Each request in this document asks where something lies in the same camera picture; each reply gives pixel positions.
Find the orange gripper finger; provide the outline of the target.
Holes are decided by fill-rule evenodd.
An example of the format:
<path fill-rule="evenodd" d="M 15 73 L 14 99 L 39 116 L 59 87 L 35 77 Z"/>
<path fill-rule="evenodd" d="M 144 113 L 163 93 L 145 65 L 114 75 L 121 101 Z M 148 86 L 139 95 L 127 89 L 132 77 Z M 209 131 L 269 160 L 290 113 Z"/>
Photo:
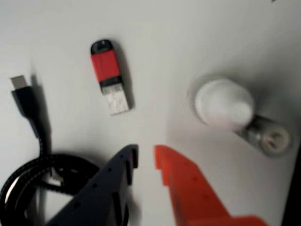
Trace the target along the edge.
<path fill-rule="evenodd" d="M 255 216 L 233 217 L 199 167 L 166 145 L 154 147 L 156 168 L 169 194 L 177 226 L 264 226 Z"/>

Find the dark navy gripper finger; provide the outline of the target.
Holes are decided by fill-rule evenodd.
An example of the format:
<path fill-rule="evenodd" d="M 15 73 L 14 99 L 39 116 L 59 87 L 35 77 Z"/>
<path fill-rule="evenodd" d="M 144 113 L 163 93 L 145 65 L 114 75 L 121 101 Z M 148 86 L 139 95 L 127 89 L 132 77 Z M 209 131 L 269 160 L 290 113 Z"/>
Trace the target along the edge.
<path fill-rule="evenodd" d="M 138 145 L 120 150 L 48 223 L 50 226 L 126 226 L 128 187 L 138 167 Z"/>

